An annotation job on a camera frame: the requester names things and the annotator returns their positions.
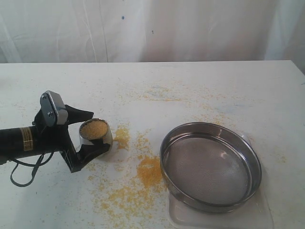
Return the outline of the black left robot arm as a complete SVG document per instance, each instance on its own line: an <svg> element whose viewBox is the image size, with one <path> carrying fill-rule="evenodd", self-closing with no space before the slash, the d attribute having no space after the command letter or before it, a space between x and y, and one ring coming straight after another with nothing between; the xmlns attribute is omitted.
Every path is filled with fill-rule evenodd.
<svg viewBox="0 0 305 229"><path fill-rule="evenodd" d="M111 144L101 140L93 140L89 145L82 144L75 150L69 135L68 125L88 121L93 112L83 111L65 105L68 113L65 124L47 126L42 109L35 115L32 126L1 129L0 131L0 163L7 161L59 152L69 170L78 172L98 156L108 152Z"/></svg>

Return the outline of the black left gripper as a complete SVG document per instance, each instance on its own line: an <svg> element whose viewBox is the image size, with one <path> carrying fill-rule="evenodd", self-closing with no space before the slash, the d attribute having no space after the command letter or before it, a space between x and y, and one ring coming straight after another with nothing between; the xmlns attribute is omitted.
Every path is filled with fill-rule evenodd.
<svg viewBox="0 0 305 229"><path fill-rule="evenodd" d="M79 110L65 105L68 118L61 125L55 123L47 126L47 119L55 118L55 114L48 116L42 109L34 117L33 152L36 154L59 152L69 170L74 173L81 171L96 157L106 152L106 143L102 139L87 140L81 139L81 147L76 152L72 143L68 125L81 123L93 118L93 112Z"/></svg>

